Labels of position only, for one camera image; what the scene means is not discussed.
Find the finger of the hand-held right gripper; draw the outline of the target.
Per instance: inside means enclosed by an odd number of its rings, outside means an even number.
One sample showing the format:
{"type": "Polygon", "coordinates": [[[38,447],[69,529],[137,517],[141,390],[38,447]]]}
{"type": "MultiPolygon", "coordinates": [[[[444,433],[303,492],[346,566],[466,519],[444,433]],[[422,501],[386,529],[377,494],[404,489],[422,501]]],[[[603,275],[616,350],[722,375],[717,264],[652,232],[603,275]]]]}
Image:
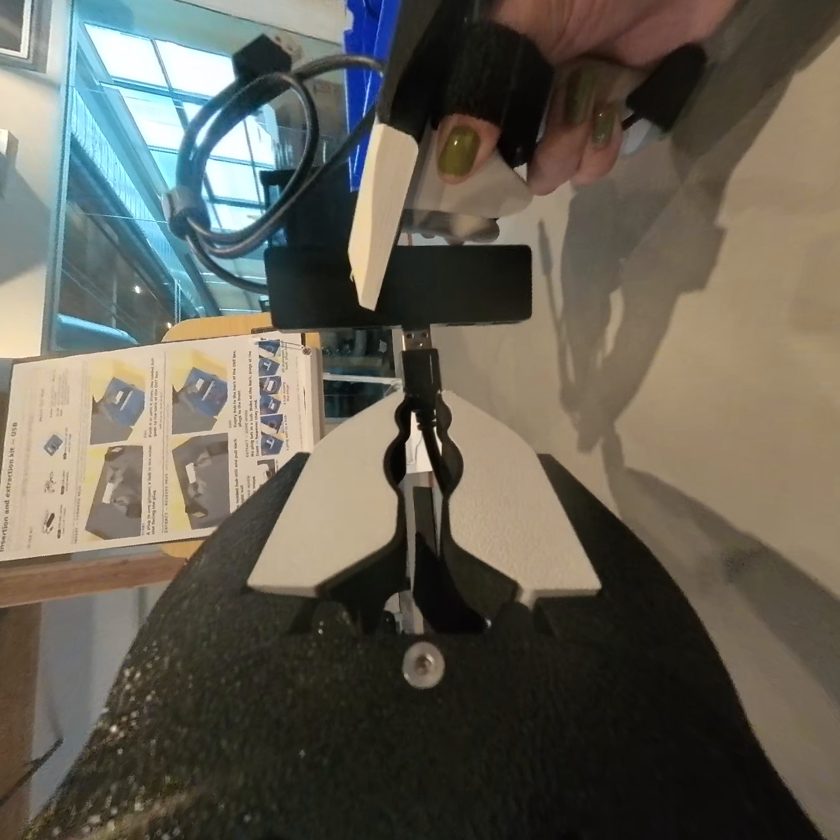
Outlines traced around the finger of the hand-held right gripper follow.
{"type": "Polygon", "coordinates": [[[458,184],[438,172],[437,132],[426,128],[403,209],[404,222],[429,214],[499,219],[518,214],[530,204],[529,185],[494,150],[477,173],[458,184]]]}
{"type": "Polygon", "coordinates": [[[365,309],[378,302],[418,155],[413,136],[373,125],[348,243],[351,279],[365,309]]]}

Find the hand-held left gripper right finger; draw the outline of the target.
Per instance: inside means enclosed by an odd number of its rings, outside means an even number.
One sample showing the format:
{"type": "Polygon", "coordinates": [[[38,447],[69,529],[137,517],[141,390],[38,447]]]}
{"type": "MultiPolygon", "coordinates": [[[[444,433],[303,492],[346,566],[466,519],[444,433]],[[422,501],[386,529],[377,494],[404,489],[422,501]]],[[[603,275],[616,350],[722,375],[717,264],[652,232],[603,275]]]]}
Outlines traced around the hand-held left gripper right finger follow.
{"type": "Polygon", "coordinates": [[[532,447],[454,392],[442,409],[455,486],[439,548],[468,608],[492,622],[509,603],[596,595],[602,583],[532,447]]]}

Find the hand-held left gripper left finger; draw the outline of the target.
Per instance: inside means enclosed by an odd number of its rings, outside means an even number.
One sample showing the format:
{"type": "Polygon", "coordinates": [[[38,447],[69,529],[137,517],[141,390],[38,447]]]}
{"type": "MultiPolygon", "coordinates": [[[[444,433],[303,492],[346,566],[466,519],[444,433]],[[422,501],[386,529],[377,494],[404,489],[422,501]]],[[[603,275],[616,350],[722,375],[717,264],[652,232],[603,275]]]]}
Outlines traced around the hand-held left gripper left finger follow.
{"type": "Polygon", "coordinates": [[[248,578],[272,595],[337,602],[365,634],[407,581],[406,474],[410,407],[397,391],[320,441],[248,578]]]}

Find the black usb hub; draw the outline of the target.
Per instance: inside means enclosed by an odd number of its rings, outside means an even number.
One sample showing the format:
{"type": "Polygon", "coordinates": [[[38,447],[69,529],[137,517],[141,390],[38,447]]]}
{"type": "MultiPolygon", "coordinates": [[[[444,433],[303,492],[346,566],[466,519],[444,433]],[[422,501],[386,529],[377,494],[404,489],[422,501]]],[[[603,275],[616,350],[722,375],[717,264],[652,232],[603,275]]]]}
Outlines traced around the black usb hub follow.
{"type": "Polygon", "coordinates": [[[527,245],[398,245],[372,310],[358,302],[346,248],[270,247],[265,267],[281,331],[473,326],[532,315],[527,245]]]}

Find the person's right hand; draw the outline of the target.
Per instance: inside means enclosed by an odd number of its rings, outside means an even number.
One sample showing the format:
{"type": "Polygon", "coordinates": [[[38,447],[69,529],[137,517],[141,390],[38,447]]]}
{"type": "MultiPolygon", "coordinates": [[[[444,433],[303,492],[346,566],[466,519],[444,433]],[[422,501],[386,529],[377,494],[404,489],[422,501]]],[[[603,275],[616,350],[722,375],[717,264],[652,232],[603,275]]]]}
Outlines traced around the person's right hand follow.
{"type": "Polygon", "coordinates": [[[708,38],[734,1],[506,1],[490,17],[527,36],[559,80],[528,183],[545,196],[564,183],[592,184],[617,161],[622,138],[619,95],[609,91],[605,63],[646,69],[674,49],[708,38]]]}

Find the blue plastic bin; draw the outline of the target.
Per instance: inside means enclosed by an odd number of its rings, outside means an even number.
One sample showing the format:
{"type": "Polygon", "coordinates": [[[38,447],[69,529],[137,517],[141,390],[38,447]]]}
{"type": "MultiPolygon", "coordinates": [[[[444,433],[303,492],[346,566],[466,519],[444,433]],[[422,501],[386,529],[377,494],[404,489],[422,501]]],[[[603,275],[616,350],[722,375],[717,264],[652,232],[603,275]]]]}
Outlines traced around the blue plastic bin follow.
{"type": "MultiPolygon", "coordinates": [[[[401,1],[346,1],[343,48],[346,54],[373,57],[386,64],[401,1]]],[[[371,70],[350,69],[344,76],[347,130],[353,130],[375,106],[382,77],[371,70]]]]}

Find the framed picture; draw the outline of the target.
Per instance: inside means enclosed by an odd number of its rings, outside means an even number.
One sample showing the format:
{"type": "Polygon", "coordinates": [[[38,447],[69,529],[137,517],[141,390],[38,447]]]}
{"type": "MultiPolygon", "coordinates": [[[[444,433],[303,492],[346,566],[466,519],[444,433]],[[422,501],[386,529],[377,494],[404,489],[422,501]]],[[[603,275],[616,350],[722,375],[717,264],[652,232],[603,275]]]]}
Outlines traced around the framed picture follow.
{"type": "Polygon", "coordinates": [[[1,1],[1,67],[45,73],[51,1],[1,1]]]}

